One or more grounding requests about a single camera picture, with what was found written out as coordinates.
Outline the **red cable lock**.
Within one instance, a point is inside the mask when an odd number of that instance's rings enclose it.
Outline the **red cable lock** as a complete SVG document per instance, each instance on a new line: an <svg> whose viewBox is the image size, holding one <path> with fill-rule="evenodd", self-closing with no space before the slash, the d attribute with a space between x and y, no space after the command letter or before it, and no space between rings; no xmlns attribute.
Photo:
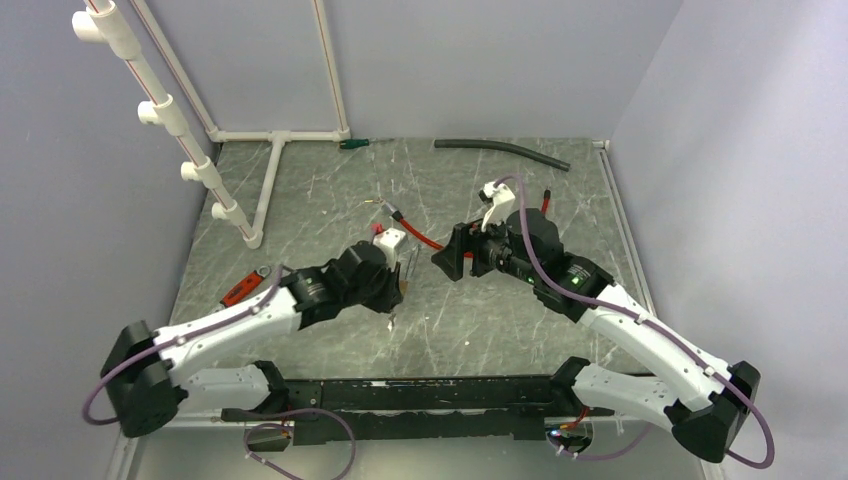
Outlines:
<svg viewBox="0 0 848 480"><path fill-rule="evenodd" d="M541 202L541 205L540 205L540 208L539 208L539 211L543 216L547 215L547 212L550 208L551 196L552 196L551 188L547 187L543 192L542 202ZM419 240L423 244L427 245L428 247L430 247L434 251L440 251L444 248L444 246L442 244L430 239L429 237L427 237L426 235L421 233L419 230L414 228L405 219L403 213L398 208L393 206L390 202L388 202L387 200L377 199L376 203L380 204L387 211L388 215L395 222L399 223L409 234L411 234L413 237L415 237L417 240Z"/></svg>

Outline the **brass padlock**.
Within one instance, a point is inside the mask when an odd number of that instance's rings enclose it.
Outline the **brass padlock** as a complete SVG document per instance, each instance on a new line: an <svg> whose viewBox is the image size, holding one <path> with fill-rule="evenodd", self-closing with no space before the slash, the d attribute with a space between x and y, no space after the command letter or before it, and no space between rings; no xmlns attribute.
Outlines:
<svg viewBox="0 0 848 480"><path fill-rule="evenodd" d="M403 270L401 271L401 274L399 276L399 289L400 289L400 292L403 295L406 294L406 292L409 288L412 276L415 273L416 266L417 266L417 263L418 263L418 260L419 260L419 257L420 257L420 252L421 252L421 246L416 245L410 251L410 253L408 254L408 256L406 258L406 262L404 263Z"/></svg>

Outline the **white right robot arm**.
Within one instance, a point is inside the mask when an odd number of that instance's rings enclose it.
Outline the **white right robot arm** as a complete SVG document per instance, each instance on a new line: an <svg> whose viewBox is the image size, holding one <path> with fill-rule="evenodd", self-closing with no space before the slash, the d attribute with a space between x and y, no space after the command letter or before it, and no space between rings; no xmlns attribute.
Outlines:
<svg viewBox="0 0 848 480"><path fill-rule="evenodd" d="M431 261L453 281L498 271L527 283L547 309L611 340L653 375L620 374L570 357L551 378L551 401L560 413L600 408L636 417L712 463L742 458L731 446L754 417L766 456L752 465L773 462L773 435L754 405L760 372L746 361L728 364L683 339L602 267L567 252L556 226L539 210L519 210L500 225L459 223Z"/></svg>

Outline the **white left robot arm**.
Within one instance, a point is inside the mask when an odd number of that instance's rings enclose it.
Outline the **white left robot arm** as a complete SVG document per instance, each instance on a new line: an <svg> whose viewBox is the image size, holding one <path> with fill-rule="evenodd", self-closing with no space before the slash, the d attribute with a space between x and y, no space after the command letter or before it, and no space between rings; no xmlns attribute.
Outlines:
<svg viewBox="0 0 848 480"><path fill-rule="evenodd" d="M150 329L125 327L100 373L114 422L128 438L148 435L180 413L243 410L272 420L291 409L290 390L271 361L218 368L216 362L260 339L296 333L363 306L391 313L402 302L403 239L386 231L319 266L280 266L268 288L193 321Z"/></svg>

